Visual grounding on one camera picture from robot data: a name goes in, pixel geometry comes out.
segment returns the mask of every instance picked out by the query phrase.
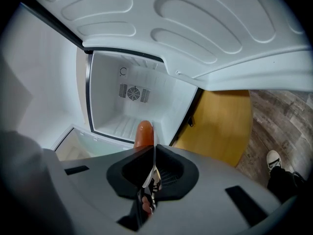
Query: wooden floor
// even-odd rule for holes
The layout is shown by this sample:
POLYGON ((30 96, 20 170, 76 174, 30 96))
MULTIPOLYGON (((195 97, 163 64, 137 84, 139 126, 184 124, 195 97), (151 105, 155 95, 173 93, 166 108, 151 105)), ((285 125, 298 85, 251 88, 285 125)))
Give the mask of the wooden floor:
POLYGON ((250 91, 253 125, 237 169, 266 187, 268 151, 276 150, 283 168, 307 178, 313 162, 313 94, 250 91))
POLYGON ((174 147, 236 166, 245 152, 252 128, 248 91, 203 92, 194 113, 174 147))

